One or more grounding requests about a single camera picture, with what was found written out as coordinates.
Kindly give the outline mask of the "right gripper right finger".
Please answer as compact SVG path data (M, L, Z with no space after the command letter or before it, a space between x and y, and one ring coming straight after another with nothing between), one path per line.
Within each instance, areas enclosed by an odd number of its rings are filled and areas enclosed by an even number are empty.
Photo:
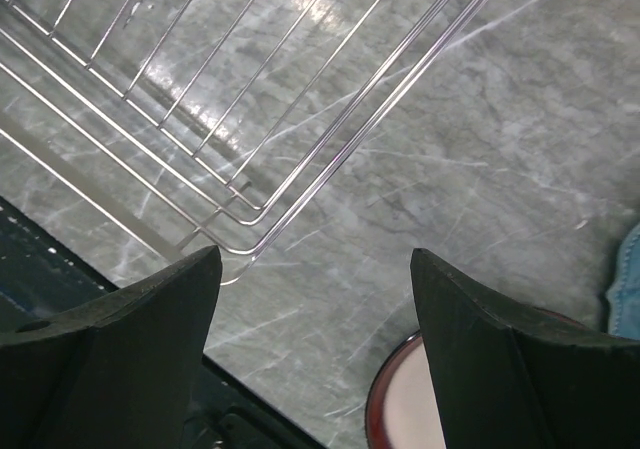
M635 448L639 345L518 302L426 249L411 279L450 448Z

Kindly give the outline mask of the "wire dish rack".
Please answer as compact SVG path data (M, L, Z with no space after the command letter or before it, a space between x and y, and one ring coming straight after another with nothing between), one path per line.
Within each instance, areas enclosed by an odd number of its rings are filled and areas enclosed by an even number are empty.
M232 284L488 1L1 0L2 195Z

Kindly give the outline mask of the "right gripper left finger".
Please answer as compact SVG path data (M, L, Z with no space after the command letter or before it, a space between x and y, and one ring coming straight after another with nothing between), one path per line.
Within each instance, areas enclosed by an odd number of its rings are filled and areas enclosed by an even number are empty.
M218 300L217 247L1 336L5 448L176 448Z

